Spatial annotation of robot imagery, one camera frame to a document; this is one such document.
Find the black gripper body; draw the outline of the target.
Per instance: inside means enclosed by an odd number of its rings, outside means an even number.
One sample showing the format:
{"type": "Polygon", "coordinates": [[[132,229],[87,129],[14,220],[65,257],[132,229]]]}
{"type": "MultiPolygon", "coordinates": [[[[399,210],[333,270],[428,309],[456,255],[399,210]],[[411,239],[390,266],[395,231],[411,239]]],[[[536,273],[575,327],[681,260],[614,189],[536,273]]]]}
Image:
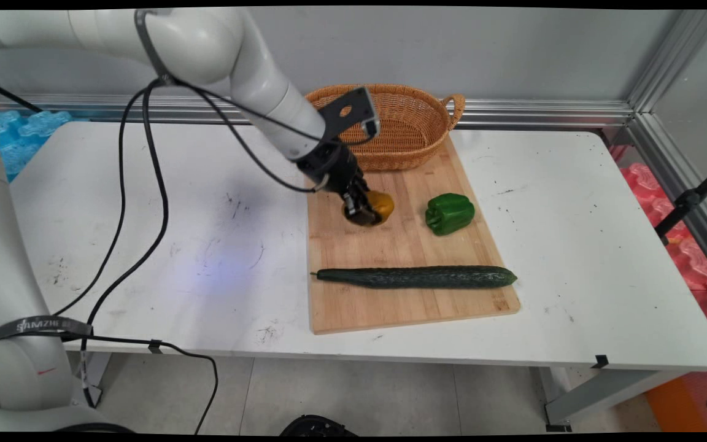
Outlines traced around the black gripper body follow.
{"type": "Polygon", "coordinates": [[[365,178],[356,157],[345,144],[320,144],[295,163],[314,183],[317,192],[343,196],[349,187],[356,187],[356,179],[365,178]]]}

